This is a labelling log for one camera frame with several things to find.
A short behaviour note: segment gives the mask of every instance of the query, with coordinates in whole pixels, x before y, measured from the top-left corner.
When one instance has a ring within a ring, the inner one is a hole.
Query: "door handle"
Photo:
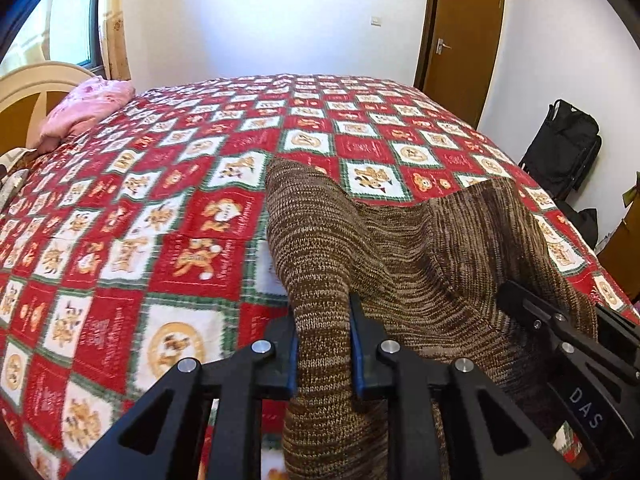
[[[436,54],[442,54],[442,48],[451,48],[449,45],[444,43],[442,38],[438,38],[438,44],[436,45]]]

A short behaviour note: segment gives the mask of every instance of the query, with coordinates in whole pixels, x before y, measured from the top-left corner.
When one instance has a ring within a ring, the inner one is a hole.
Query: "wooden headboard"
[[[46,61],[0,78],[0,153],[33,148],[40,121],[73,88],[93,76],[78,65]]]

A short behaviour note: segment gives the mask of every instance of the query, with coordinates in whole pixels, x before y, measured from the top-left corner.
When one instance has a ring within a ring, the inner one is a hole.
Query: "brown knitted blanket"
[[[595,337],[594,308],[552,263],[510,179],[374,207],[312,167],[275,158],[266,190],[268,242],[300,338],[284,429],[293,479],[386,476],[385,405],[353,399],[349,291],[403,345],[447,363],[471,358],[546,434],[560,427],[543,389],[546,350],[496,308],[495,293],[515,280]]]

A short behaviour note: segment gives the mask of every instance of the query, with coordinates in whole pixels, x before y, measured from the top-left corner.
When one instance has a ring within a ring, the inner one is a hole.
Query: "wooden door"
[[[477,127],[494,72],[504,0],[437,0],[425,94]]]

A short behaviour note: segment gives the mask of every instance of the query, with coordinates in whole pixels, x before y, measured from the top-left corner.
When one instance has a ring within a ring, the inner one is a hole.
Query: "black bag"
[[[589,114],[558,99],[520,161],[554,200],[564,200],[578,189],[593,165],[602,139],[598,123]]]

